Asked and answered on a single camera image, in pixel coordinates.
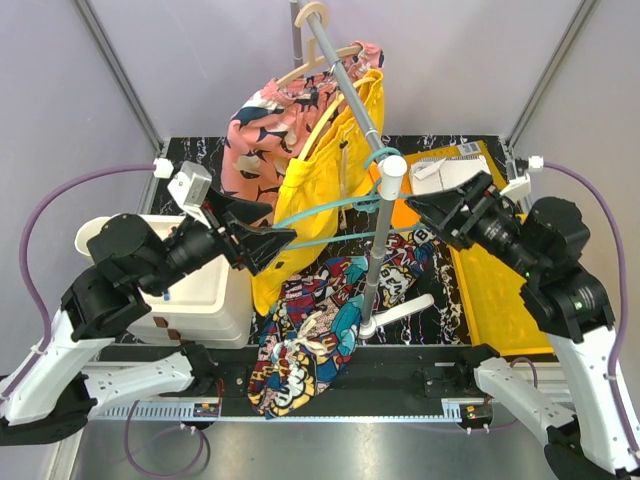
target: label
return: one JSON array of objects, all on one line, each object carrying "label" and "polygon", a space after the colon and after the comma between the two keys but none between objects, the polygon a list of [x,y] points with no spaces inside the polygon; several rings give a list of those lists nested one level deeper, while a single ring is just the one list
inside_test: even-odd
[{"label": "label", "polygon": [[458,145],[458,150],[460,151],[460,155],[474,155],[482,152],[478,142],[463,143],[462,145]]}]

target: white container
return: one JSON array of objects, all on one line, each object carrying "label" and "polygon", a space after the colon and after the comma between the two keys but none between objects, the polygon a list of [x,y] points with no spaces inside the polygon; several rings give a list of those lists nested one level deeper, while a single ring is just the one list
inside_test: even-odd
[{"label": "white container", "polygon": [[[163,239],[183,220],[163,215],[142,218]],[[87,241],[107,220],[109,217],[95,218],[78,230],[76,250],[89,260]],[[131,324],[128,331],[143,342],[180,345],[180,340],[193,340],[208,348],[238,349],[249,340],[253,314],[249,273],[232,269],[222,255],[173,285],[164,298],[144,293],[142,297],[151,313]],[[158,326],[165,322],[166,327]],[[170,331],[177,331],[180,340],[170,339]]]}]

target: pole base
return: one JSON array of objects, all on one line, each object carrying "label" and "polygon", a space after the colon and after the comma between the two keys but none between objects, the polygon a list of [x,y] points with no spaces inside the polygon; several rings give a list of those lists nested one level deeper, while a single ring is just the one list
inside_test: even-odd
[{"label": "pole base", "polygon": [[414,298],[413,300],[409,300],[408,302],[390,308],[386,312],[372,315],[368,322],[360,324],[360,333],[358,334],[358,338],[363,340],[371,338],[378,327],[384,327],[385,325],[393,323],[396,320],[400,320],[407,315],[412,315],[420,310],[424,310],[434,303],[433,297],[426,293],[424,295],[420,295],[418,298]]}]

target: wooden hanger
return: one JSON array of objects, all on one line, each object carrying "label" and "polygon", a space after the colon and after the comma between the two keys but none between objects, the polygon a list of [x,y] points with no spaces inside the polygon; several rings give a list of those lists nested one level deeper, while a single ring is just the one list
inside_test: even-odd
[{"label": "wooden hanger", "polygon": [[[307,17],[312,13],[318,14],[318,16],[320,17],[320,21],[322,22],[322,26],[324,28],[327,28],[329,26],[329,12],[327,10],[327,7],[320,2],[311,2],[311,3],[307,3],[304,7],[302,7],[302,9],[300,9],[300,13],[298,13],[298,16],[296,17],[296,20],[294,22],[296,27],[302,28]],[[361,46],[354,45],[352,47],[345,47],[345,48],[340,48],[336,50],[336,55],[339,58],[343,58],[343,57],[348,57],[350,55],[357,55],[361,51],[362,51]],[[296,78],[304,75],[305,73],[310,72],[314,68],[326,63],[327,63],[327,59],[324,56],[316,57],[316,39],[311,38],[307,42],[307,63],[299,66],[298,68],[287,73],[283,77],[280,77],[276,81],[276,85],[278,85],[279,88],[286,87],[289,83],[291,83],[292,80],[295,80]]]}]

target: white wall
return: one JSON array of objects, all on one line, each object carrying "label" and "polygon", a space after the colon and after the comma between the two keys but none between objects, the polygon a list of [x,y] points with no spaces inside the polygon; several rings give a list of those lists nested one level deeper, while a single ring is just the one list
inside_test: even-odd
[{"label": "white wall", "polygon": [[[613,209],[627,256],[630,332],[623,371],[640,408],[640,2],[603,1],[593,12],[566,63],[516,146],[539,153],[590,179]],[[597,203],[572,180],[555,172],[534,179],[534,192],[574,200],[591,228],[584,263],[604,281],[619,318],[619,289],[613,237]]]},{"label": "white wall", "polygon": [[[385,50],[386,133],[506,135],[579,0],[325,3],[336,48]],[[251,94],[292,68],[286,0],[92,4],[163,137],[224,135]]]},{"label": "white wall", "polygon": [[[147,163],[150,145],[69,0],[0,2],[0,373],[42,335],[18,272],[18,240],[33,207],[80,173]],[[83,186],[36,226],[30,265],[51,312],[85,267],[73,249],[83,222],[135,210],[145,174]],[[0,478],[42,478],[52,448],[0,447]]]}]

